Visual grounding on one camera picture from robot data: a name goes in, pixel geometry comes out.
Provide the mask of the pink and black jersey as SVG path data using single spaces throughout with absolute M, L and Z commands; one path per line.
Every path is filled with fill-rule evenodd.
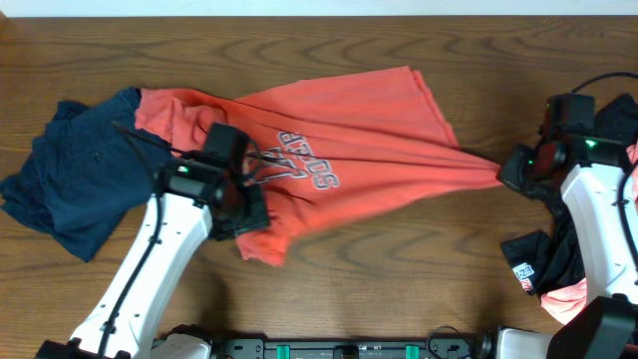
M 540 135 L 539 144 L 593 137 L 626 145 L 631 173 L 630 188 L 637 208 L 637 103 L 623 94 L 601 110 L 594 110 L 592 131 L 562 132 L 553 139 Z M 542 307 L 566 324 L 586 305 L 587 284 L 573 220 L 560 204 L 542 202 L 553 218 L 552 232 L 542 230 L 502 244 L 502 253 L 516 279 Z

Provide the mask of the red soccer t-shirt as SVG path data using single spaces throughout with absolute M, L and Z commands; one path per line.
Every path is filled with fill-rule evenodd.
M 180 151 L 216 123 L 247 133 L 269 226 L 237 239 L 244 259 L 284 263 L 292 241 L 448 192 L 497 184 L 497 165 L 465 153 L 422 74 L 398 67 L 301 80 L 236 100 L 145 89 L 136 127 Z

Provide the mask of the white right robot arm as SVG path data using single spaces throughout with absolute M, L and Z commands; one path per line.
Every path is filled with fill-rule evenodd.
M 593 137 L 517 146 L 498 178 L 573 220 L 586 305 L 556 334 L 498 330 L 484 358 L 634 358 L 637 346 L 637 208 L 626 145 Z

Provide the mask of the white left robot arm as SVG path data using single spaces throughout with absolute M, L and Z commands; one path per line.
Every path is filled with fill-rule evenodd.
M 37 357 L 211 358 L 214 341 L 193 326 L 156 337 L 190 260 L 208 239 L 268 226 L 261 187 L 240 165 L 173 159 L 156 174 L 158 193 L 105 294 L 66 343 L 45 341 Z

